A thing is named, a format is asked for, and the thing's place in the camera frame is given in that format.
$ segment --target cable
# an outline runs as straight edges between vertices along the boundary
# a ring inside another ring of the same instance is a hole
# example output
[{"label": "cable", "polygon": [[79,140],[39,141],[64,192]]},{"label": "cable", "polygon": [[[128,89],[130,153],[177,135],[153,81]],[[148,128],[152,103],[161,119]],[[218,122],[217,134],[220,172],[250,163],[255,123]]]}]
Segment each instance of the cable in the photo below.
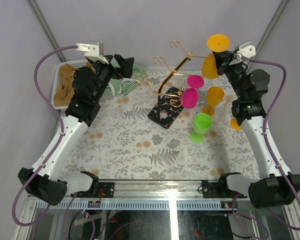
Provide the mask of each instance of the cable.
[{"label": "cable", "polygon": [[[258,220],[258,219],[256,219],[256,218],[254,218],[254,217],[252,217],[252,216],[249,216],[249,215],[246,215],[246,214],[243,214],[243,213],[236,213],[236,212],[235,212],[235,203],[236,203],[237,198],[238,198],[240,195],[242,195],[242,194],[241,194],[241,193],[236,194],[236,195],[234,196],[233,200],[232,200],[232,216],[234,217],[234,220],[235,220],[236,223],[240,226],[240,228],[241,228],[243,231],[245,231],[249,236],[251,236],[251,237],[253,237],[253,238],[255,238],[255,239],[259,239],[259,240],[266,240],[266,239],[268,239],[269,236],[270,236],[270,234],[269,234],[269,231],[268,231],[267,227],[263,224],[262,221],[260,221],[260,220]],[[238,215],[238,216],[242,216],[242,217],[247,217],[247,218],[252,219],[252,220],[255,220],[258,224],[260,224],[260,225],[264,228],[264,230],[265,230],[265,232],[266,232],[266,236],[265,236],[265,237],[260,237],[260,236],[255,236],[255,235],[253,235],[252,233],[250,233],[250,232],[242,225],[242,223],[239,221],[239,219],[236,217],[237,215]]]},{"label": "cable", "polygon": [[137,223],[135,221],[133,222],[128,222],[126,224],[123,224],[122,226],[118,227],[117,230],[115,230],[115,232],[111,235],[111,237],[109,238],[110,240],[116,235],[117,232],[119,232],[121,229],[123,229],[125,226],[128,226],[129,224],[133,224],[133,223]]},{"label": "cable", "polygon": [[[272,61],[263,61],[263,60],[256,60],[256,59],[251,59],[251,58],[247,58],[247,57],[242,57],[242,59],[244,61],[248,61],[248,62],[252,62],[252,63],[258,63],[258,64],[266,64],[266,65],[272,65],[272,66],[276,66],[278,68],[281,68],[282,71],[283,71],[283,78],[282,78],[282,82],[281,82],[281,85],[280,85],[280,88],[277,92],[277,94],[275,95],[275,98],[273,100],[273,102],[271,103],[270,107],[269,107],[269,110],[268,112],[266,113],[265,115],[265,118],[263,120],[263,126],[262,126],[262,129],[263,129],[263,137],[264,137],[264,141],[265,141],[265,144],[270,152],[270,155],[272,156],[275,164],[277,165],[277,168],[278,170],[280,171],[281,175],[283,176],[284,180],[286,181],[286,183],[288,184],[289,188],[291,189],[293,195],[295,196],[299,206],[300,206],[300,197],[298,195],[298,193],[296,192],[294,186],[291,184],[291,182],[289,181],[288,177],[286,176],[284,170],[282,169],[282,167],[280,166],[280,163],[273,151],[273,149],[271,148],[271,145],[269,143],[269,139],[268,139],[268,136],[267,136],[267,123],[268,123],[268,120],[269,120],[269,116],[270,116],[270,113],[272,111],[272,109],[274,108],[281,92],[282,92],[282,89],[284,88],[284,85],[286,83],[286,78],[287,78],[287,70],[286,68],[279,64],[279,63],[276,63],[276,62],[272,62]],[[270,209],[268,207],[268,210],[273,214],[273,216],[279,221],[281,222],[284,226],[292,229],[292,230],[296,230],[296,231],[300,231],[300,227],[295,227],[295,226],[291,226],[289,225],[286,221],[282,220],[272,209]]]},{"label": "cable", "polygon": [[[71,240],[71,229],[72,229],[72,225],[74,224],[74,222],[75,222],[75,220],[76,220],[76,218],[77,218],[77,216],[80,214],[80,213],[82,213],[82,210],[79,210],[75,215],[74,215],[74,217],[72,218],[72,220],[71,220],[71,223],[70,223],[70,226],[69,226],[69,231],[68,231],[68,240]],[[107,222],[105,222],[104,224],[102,224],[101,226],[100,226],[100,229],[104,226],[104,225],[106,225],[107,224]]]},{"label": "cable", "polygon": [[60,142],[61,142],[61,140],[64,136],[63,132],[65,130],[64,122],[62,121],[62,118],[61,118],[60,114],[54,108],[54,106],[49,102],[49,100],[45,97],[45,95],[43,94],[43,92],[41,91],[41,89],[39,87],[39,84],[38,84],[38,69],[39,69],[40,65],[43,63],[43,61],[46,60],[51,55],[53,55],[55,53],[58,53],[58,52],[61,52],[63,50],[76,49],[76,48],[78,48],[78,46],[76,46],[76,45],[65,46],[65,47],[61,47],[59,49],[56,49],[52,52],[49,52],[47,55],[45,55],[43,58],[40,59],[40,61],[37,63],[37,65],[35,66],[35,69],[34,69],[34,84],[35,84],[35,87],[36,87],[37,91],[39,92],[40,96],[43,98],[43,100],[48,104],[48,106],[54,111],[55,115],[57,116],[57,118],[60,122],[60,126],[61,126],[61,134],[60,134],[59,139],[57,140],[56,144],[52,148],[52,150],[48,153],[48,155],[43,160],[41,166],[39,166],[37,168],[37,170],[35,170],[35,172],[31,175],[31,177],[29,177],[29,179],[23,184],[23,186],[20,188],[20,190],[18,191],[18,193],[17,193],[17,195],[16,195],[16,197],[13,201],[13,204],[12,204],[12,219],[17,225],[22,226],[22,227],[28,227],[28,226],[31,226],[31,225],[36,224],[37,222],[41,221],[44,218],[44,216],[46,215],[46,213],[48,212],[49,208],[50,208],[50,204],[48,204],[47,208],[44,210],[44,212],[41,214],[41,216],[38,217],[37,219],[35,219],[33,222],[29,222],[29,223],[20,222],[17,218],[17,215],[16,215],[17,203],[18,203],[18,200],[19,200],[22,192],[26,189],[26,187],[29,185],[29,183],[35,178],[35,176],[40,172],[40,170],[44,167],[44,165],[47,163],[49,158],[52,156],[52,154],[58,148],[58,146],[60,145]]},{"label": "cable", "polygon": [[[72,205],[73,201],[75,200],[76,196],[77,196],[77,192],[73,195],[71,201],[69,202],[68,206],[66,207],[65,209],[65,212],[64,212],[64,216],[63,216],[63,220],[62,220],[62,233],[63,233],[63,239],[64,240],[67,240],[67,237],[66,237],[66,234],[65,234],[65,223],[66,223],[66,216],[68,214],[68,210],[70,208],[70,206]],[[91,234],[91,237],[89,240],[93,240],[94,236],[95,236],[95,231],[96,231],[96,225],[95,225],[95,220],[91,217],[91,215],[89,213],[87,213],[85,210],[79,210],[78,213],[84,213],[86,214],[90,219],[91,219],[91,222],[92,222],[92,234]]]},{"label": "cable", "polygon": [[35,231],[36,231],[35,227],[36,227],[36,225],[34,224],[33,227],[32,227],[32,230],[31,230],[32,231],[32,233],[31,233],[31,240],[35,240]]},{"label": "cable", "polygon": [[70,237],[71,234],[70,234],[70,233],[71,233],[72,224],[74,224],[76,217],[77,217],[81,212],[82,212],[81,210],[78,211],[78,212],[74,215],[74,217],[72,218],[72,220],[71,220],[71,223],[70,223],[70,226],[69,226],[69,231],[68,231],[68,240],[71,240],[71,237]]},{"label": "cable", "polygon": [[250,236],[240,236],[238,234],[235,234],[234,232],[231,232],[233,236],[236,236],[237,238],[240,238],[240,239],[251,239]]},{"label": "cable", "polygon": [[77,196],[77,192],[73,195],[71,201],[69,202],[68,206],[66,206],[65,212],[64,212],[64,216],[63,216],[63,220],[62,220],[62,233],[63,233],[63,239],[67,240],[66,234],[65,234],[65,223],[66,223],[66,216],[68,214],[68,210],[70,208],[70,206],[72,205],[73,201],[75,200],[76,196]]},{"label": "cable", "polygon": [[245,64],[245,63],[241,63],[243,66],[245,66],[245,71],[248,69],[248,65],[247,64]]},{"label": "cable", "polygon": [[194,235],[197,238],[200,238],[200,239],[207,239],[208,238],[208,236],[200,234],[197,229],[193,229],[193,232],[194,232]]},{"label": "cable", "polygon": [[102,195],[104,194],[104,190],[101,188],[99,190],[99,205],[100,205],[100,208],[101,208],[101,199],[102,199]]},{"label": "cable", "polygon": [[204,191],[203,191],[203,186],[202,186],[202,184],[198,187],[198,189],[197,189],[197,192],[198,193],[200,193],[200,194],[202,194]]},{"label": "cable", "polygon": [[105,223],[100,226],[99,236],[96,239],[100,239],[101,238],[101,235],[102,235],[103,231],[105,230],[105,228],[107,226],[107,223],[108,223],[108,220],[109,220],[109,215],[106,216]]}]

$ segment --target green cup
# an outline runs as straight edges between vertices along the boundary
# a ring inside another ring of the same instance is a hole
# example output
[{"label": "green cup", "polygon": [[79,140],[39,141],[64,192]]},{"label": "green cup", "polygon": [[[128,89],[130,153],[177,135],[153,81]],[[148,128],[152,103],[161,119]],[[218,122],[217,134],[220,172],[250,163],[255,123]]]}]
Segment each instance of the green cup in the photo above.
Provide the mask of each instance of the green cup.
[{"label": "green cup", "polygon": [[212,126],[212,118],[206,113],[199,113],[194,117],[194,131],[190,134],[190,139],[194,143],[202,143],[205,139],[204,134],[209,131]]}]

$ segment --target green striped cloth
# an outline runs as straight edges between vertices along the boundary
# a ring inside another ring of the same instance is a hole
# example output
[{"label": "green striped cloth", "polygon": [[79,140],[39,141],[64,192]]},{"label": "green striped cloth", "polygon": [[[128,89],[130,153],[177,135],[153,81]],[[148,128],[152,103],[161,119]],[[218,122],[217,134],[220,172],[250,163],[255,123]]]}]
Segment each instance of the green striped cloth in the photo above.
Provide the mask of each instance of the green striped cloth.
[{"label": "green striped cloth", "polygon": [[[117,68],[119,67],[119,64],[115,63],[113,64],[113,66]],[[146,76],[148,74],[148,69],[144,68],[143,66],[133,64],[132,78],[137,73]],[[137,87],[137,83],[134,82],[132,78],[111,79],[103,94],[114,96],[122,93],[124,95],[127,95]],[[137,75],[135,79],[142,81],[144,77],[142,75]]]}]

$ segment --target golden wire hook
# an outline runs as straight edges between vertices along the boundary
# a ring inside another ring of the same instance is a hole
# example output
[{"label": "golden wire hook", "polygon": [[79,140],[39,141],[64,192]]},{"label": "golden wire hook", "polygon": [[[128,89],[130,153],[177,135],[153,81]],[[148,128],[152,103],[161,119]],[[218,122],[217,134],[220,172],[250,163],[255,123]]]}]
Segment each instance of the golden wire hook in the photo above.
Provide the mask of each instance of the golden wire hook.
[{"label": "golden wire hook", "polygon": [[158,95],[158,96],[169,96],[169,97],[175,97],[175,98],[178,98],[179,101],[180,101],[180,104],[179,104],[179,105],[174,105],[174,104],[173,104],[173,103],[177,103],[178,100],[170,99],[170,101],[169,101],[169,102],[170,102],[170,105],[171,105],[172,107],[175,107],[175,108],[179,108],[179,107],[182,105],[182,103],[183,103],[182,98],[181,98],[181,96],[179,96],[179,95],[168,94],[168,93],[158,93],[157,91],[153,91],[152,93],[153,93],[153,94],[156,94],[156,95]]},{"label": "golden wire hook", "polygon": [[161,64],[161,61],[160,61],[158,58],[160,58],[160,59],[162,59],[162,60],[164,61],[165,65],[167,66],[167,68],[169,69],[169,71],[170,71],[170,73],[171,73],[171,69],[170,69],[168,63],[166,62],[166,60],[165,60],[162,56],[155,56],[155,57],[153,58],[152,62],[153,62],[154,64],[156,64],[156,65],[160,65],[160,64]]},{"label": "golden wire hook", "polygon": [[191,57],[192,58],[200,58],[200,59],[205,59],[206,58],[205,56],[194,56],[194,55],[192,55]]},{"label": "golden wire hook", "polygon": [[143,76],[144,79],[147,78],[147,76],[145,74],[143,74],[141,72],[137,72],[135,75],[133,75],[132,80],[137,84],[142,83],[143,79],[142,80],[136,79],[136,76],[141,76],[141,75]]},{"label": "golden wire hook", "polygon": [[170,105],[172,107],[175,107],[175,108],[179,108],[183,101],[182,101],[182,98],[181,98],[181,94],[180,94],[180,91],[178,92],[178,95],[175,95],[175,94],[167,94],[167,93],[158,93],[157,91],[154,91],[150,85],[150,82],[149,82],[149,79],[147,78],[147,76],[141,72],[137,72],[135,75],[133,75],[132,77],[132,80],[137,83],[137,84],[140,84],[142,82],[142,80],[139,80],[139,79],[136,79],[136,76],[143,76],[146,80],[146,83],[148,84],[149,88],[150,88],[150,91],[155,94],[155,95],[158,95],[158,96],[170,96],[170,97],[176,97],[180,100],[180,104],[179,105],[174,105],[174,103],[177,103],[178,100],[175,100],[175,99],[170,99]]},{"label": "golden wire hook", "polygon": [[173,75],[179,75],[179,76],[191,76],[192,74],[187,74],[187,73],[176,73],[176,72],[173,72],[172,73]]},{"label": "golden wire hook", "polygon": [[185,50],[184,46],[182,46],[182,44],[181,44],[180,42],[178,42],[177,40],[171,41],[171,42],[169,43],[169,46],[170,46],[171,48],[173,48],[173,49],[177,49],[177,48],[178,48],[178,45],[176,45],[175,43],[178,43],[178,44],[180,45],[180,47],[183,49],[183,51],[185,52],[185,54],[188,56],[189,53],[187,53],[187,51]]}]

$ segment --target white bracket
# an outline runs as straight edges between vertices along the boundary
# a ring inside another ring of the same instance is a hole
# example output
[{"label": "white bracket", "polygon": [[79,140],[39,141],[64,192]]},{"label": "white bracket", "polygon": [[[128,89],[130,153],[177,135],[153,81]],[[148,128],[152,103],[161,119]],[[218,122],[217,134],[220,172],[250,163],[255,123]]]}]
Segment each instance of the white bracket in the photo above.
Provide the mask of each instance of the white bracket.
[{"label": "white bracket", "polygon": [[84,52],[83,55],[93,62],[100,61],[104,64],[109,64],[108,60],[104,56],[100,56],[99,46],[95,44],[76,43],[77,51]]},{"label": "white bracket", "polygon": [[234,53],[235,59],[232,60],[229,65],[243,62],[242,56],[246,58],[252,58],[256,55],[256,47],[252,45],[252,41],[236,46],[235,49],[237,50]]}]

